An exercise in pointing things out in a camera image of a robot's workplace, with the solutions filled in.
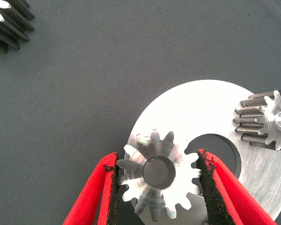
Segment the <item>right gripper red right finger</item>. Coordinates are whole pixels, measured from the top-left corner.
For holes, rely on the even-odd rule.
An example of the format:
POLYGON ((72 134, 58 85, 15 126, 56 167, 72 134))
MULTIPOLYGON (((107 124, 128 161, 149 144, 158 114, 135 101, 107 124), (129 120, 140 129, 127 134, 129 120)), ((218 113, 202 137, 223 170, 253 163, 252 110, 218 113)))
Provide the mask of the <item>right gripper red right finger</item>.
POLYGON ((209 224, 276 224, 220 158, 203 149, 198 155, 196 165, 202 172, 200 184, 209 224))

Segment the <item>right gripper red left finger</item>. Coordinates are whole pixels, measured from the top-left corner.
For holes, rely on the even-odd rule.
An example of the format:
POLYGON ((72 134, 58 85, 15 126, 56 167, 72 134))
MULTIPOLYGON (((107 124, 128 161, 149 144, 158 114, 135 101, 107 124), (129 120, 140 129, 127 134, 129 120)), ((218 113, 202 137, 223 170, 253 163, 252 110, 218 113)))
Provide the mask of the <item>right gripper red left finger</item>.
POLYGON ((104 156, 94 168, 63 224, 92 225, 99 207, 98 225, 116 223, 118 154, 104 156))

